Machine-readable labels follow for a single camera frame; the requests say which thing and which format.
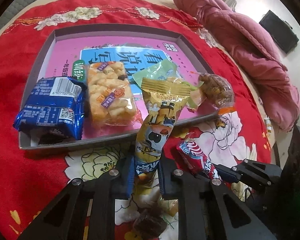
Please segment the black wall television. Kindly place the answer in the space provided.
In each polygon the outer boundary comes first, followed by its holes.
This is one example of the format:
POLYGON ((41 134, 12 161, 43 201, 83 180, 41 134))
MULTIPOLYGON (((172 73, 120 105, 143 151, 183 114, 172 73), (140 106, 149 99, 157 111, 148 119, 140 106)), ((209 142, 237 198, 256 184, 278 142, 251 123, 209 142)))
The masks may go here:
POLYGON ((271 35, 285 54, 288 54, 298 45, 299 38, 293 32, 293 28, 271 10, 263 16, 259 24, 271 35))

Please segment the yellow cartoon snack packet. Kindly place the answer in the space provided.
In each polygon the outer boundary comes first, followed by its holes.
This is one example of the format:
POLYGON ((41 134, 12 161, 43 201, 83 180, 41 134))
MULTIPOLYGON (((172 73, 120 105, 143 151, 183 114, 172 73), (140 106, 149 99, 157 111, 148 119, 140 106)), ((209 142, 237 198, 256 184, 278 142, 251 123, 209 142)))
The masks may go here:
POLYGON ((190 86, 142 79, 143 101, 148 115, 135 141, 135 193, 148 194, 166 141, 190 98, 190 86))

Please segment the small brown candy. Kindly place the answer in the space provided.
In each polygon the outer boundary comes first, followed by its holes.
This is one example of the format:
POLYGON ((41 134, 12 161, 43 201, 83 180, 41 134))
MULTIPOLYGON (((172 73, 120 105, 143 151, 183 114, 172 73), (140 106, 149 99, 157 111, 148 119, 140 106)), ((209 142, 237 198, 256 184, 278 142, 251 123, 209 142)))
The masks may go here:
POLYGON ((143 210, 133 223, 133 229, 140 234, 142 239, 158 238, 166 228, 165 220, 149 210, 143 210))

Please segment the red floral blanket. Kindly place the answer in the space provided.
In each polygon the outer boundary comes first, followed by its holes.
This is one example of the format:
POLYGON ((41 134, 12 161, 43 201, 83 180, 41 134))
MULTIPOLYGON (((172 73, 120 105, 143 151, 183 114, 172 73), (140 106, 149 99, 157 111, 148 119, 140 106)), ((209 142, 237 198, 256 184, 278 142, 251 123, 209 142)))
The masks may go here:
POLYGON ((197 21, 172 7, 145 0, 39 1, 0 31, 0 232, 16 239, 71 179, 93 179, 114 167, 130 142, 85 150, 21 150, 13 119, 41 46, 56 29, 93 23, 122 23, 183 34, 217 74, 232 85, 235 111, 215 121, 179 128, 167 148, 193 132, 201 149, 217 164, 244 158, 269 163, 274 137, 268 135, 247 77, 221 49, 211 48, 196 30, 197 21))

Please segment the clear brown cookie packet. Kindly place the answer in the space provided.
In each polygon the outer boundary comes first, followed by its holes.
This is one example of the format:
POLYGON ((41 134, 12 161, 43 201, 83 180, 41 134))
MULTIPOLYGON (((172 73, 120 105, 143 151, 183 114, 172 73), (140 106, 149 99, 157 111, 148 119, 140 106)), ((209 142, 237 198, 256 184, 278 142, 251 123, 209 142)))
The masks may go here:
POLYGON ((227 79, 209 73, 199 75, 200 90, 207 100, 218 109, 219 115, 235 112, 235 93, 227 79))

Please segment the blue chocolate pie packet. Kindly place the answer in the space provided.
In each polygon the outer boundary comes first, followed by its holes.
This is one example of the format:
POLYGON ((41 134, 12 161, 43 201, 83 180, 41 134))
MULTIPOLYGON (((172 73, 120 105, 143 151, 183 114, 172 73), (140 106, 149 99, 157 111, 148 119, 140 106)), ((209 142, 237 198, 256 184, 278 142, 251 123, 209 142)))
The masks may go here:
POLYGON ((74 77, 38 80, 13 127, 23 133, 34 129, 56 132, 58 136, 82 139, 87 86, 74 77))

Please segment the grey cardboard tray box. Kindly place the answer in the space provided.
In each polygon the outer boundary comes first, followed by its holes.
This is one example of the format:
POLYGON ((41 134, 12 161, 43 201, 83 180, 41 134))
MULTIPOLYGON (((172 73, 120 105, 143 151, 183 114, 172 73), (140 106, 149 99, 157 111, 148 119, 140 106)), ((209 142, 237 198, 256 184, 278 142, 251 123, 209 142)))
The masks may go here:
MULTIPOLYGON (((106 61, 121 61, 131 82, 137 108, 142 118, 147 116, 142 93, 133 80, 133 74, 146 69, 164 59, 177 65, 177 74, 193 86, 198 85, 196 73, 213 73, 194 46, 181 34, 172 31, 128 24, 76 25, 54 30, 42 45, 29 74, 21 108, 38 80, 53 76, 83 77, 88 64, 106 61)), ((186 107, 175 126, 192 125, 212 119, 218 115, 217 109, 209 102, 202 103, 198 110, 191 112, 186 107)), ((132 126, 94 127, 86 118, 81 140, 64 140, 52 145, 39 144, 35 135, 19 132, 19 147, 23 150, 44 148, 79 148, 86 145, 119 142, 134 139, 140 127, 132 126)))

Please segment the pink quilted comforter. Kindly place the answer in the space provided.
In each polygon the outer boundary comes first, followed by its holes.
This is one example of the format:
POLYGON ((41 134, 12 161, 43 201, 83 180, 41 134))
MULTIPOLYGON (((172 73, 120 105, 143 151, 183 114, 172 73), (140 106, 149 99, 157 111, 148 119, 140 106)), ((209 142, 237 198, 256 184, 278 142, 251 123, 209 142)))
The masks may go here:
POLYGON ((174 0, 178 9, 195 17, 250 76, 267 116, 290 131, 300 115, 298 89, 270 34, 246 15, 232 11, 222 0, 174 0))

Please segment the green snack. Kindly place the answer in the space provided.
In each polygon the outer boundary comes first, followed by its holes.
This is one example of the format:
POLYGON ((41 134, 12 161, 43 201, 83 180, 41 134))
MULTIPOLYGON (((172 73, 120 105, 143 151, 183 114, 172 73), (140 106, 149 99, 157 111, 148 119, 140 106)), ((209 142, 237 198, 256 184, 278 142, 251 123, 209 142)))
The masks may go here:
POLYGON ((204 93, 195 85, 192 85, 181 77, 177 70, 178 66, 169 60, 163 60, 144 70, 138 71, 132 75, 136 84, 141 87, 142 79, 148 78, 153 80, 169 81, 172 83, 181 83, 190 87, 190 98, 187 108, 196 111, 198 107, 206 100, 204 93))

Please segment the rice crisp snack packet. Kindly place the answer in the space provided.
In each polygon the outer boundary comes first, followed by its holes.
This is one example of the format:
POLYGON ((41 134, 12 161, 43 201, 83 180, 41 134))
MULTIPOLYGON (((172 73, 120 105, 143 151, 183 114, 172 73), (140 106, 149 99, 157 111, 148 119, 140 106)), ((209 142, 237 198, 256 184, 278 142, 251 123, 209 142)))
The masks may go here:
POLYGON ((139 112, 122 62, 90 64, 87 86, 93 123, 128 126, 136 122, 139 112))

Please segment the red cartoon snack packet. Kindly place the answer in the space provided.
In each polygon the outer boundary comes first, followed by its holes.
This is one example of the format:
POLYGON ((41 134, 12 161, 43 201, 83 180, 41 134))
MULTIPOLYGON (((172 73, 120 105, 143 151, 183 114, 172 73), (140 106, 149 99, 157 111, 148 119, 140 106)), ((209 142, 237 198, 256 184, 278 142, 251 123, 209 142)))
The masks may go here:
POLYGON ((217 169, 194 139, 187 138, 179 142, 177 151, 193 175, 203 173, 211 180, 221 180, 217 169))

